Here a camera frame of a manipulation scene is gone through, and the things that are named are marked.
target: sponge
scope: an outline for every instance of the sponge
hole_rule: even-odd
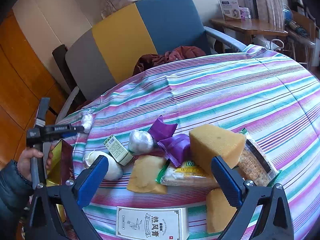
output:
[[[220,155],[234,168],[244,148],[246,137],[212,124],[204,124],[189,131],[192,160],[211,174],[211,160]]]
[[[137,193],[167,194],[167,186],[156,182],[156,177],[165,162],[165,158],[157,156],[140,156],[134,163],[127,190]]]
[[[221,188],[216,188],[208,193],[206,205],[207,232],[209,234],[223,231],[237,210],[229,205]]]

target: red clothing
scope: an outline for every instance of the red clothing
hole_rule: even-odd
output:
[[[165,63],[182,60],[187,58],[195,58],[206,56],[203,50],[194,46],[180,46],[173,51],[167,51],[164,55],[146,54],[139,58],[133,75],[139,74],[149,68],[159,66]]]

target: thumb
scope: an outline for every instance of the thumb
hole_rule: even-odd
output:
[[[38,151],[35,148],[31,148],[31,149],[27,149],[25,151],[24,157],[26,159],[31,159],[32,157],[41,158],[41,157],[43,157],[43,153]]]

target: dark jacket sleeve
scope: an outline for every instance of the dark jacket sleeve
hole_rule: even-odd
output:
[[[32,194],[31,183],[11,160],[0,171],[0,239],[15,239],[19,219]]]

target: table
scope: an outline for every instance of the table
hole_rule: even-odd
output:
[[[89,135],[68,138],[74,146],[77,176],[83,154],[106,152],[103,141],[114,134],[128,145],[133,129],[147,131],[156,118],[178,123],[176,134],[212,123],[239,132],[247,128],[278,170],[294,225],[302,239],[320,214],[320,82],[294,60],[249,45],[241,53],[210,55],[151,68],[107,91],[61,123],[80,124],[94,115]],[[164,156],[161,151],[154,155]],[[188,207],[189,239],[216,239],[206,232],[205,197],[210,188],[168,187],[167,195],[126,190],[133,162],[118,181],[103,181],[83,208],[103,239],[115,239],[116,206]],[[260,207],[242,239],[249,239]]]
[[[224,19],[210,19],[209,22],[214,27],[227,28],[243,33],[246,37],[244,43],[251,44],[253,35],[287,36],[287,31],[277,28],[270,23],[258,19],[245,19],[241,21],[225,21]]]

